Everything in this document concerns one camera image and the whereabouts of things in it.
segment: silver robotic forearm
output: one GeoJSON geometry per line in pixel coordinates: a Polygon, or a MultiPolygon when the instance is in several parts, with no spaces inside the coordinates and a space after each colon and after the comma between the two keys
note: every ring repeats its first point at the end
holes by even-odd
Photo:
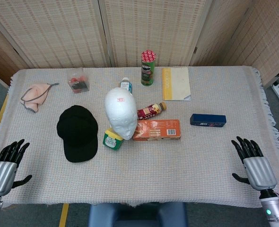
{"type": "Polygon", "coordinates": [[[259,199],[270,226],[279,227],[279,194],[273,191],[277,180],[272,168],[256,142],[240,137],[237,137],[237,140],[241,146],[234,140],[232,143],[244,165],[247,178],[239,177],[235,173],[232,176],[261,192],[259,199]]]}
{"type": "Polygon", "coordinates": [[[29,146],[29,143],[26,143],[20,149],[23,142],[24,140],[20,140],[18,143],[14,142],[5,147],[0,153],[0,211],[3,206],[2,196],[7,195],[12,188],[26,184],[32,177],[28,175],[22,181],[14,181],[18,165],[26,148],[29,146]]]}

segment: mannequin head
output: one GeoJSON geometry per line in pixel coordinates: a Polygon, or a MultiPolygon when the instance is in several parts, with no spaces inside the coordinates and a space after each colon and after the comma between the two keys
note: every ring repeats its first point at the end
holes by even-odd
{"type": "Polygon", "coordinates": [[[137,125],[137,110],[133,95],[116,87],[105,98],[106,115],[113,130],[125,140],[131,139],[137,125]]]}

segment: orange box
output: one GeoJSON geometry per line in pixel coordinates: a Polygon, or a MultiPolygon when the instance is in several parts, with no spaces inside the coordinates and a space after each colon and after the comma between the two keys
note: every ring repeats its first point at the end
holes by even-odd
{"type": "Polygon", "coordinates": [[[178,140],[181,137],[179,120],[139,120],[133,140],[178,140]]]}

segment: blue box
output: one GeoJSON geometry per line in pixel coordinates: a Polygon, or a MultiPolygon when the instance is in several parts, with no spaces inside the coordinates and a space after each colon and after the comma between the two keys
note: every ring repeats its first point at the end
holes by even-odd
{"type": "Polygon", "coordinates": [[[192,114],[190,118],[191,125],[206,127],[223,127],[227,122],[225,115],[212,114],[192,114]]]}

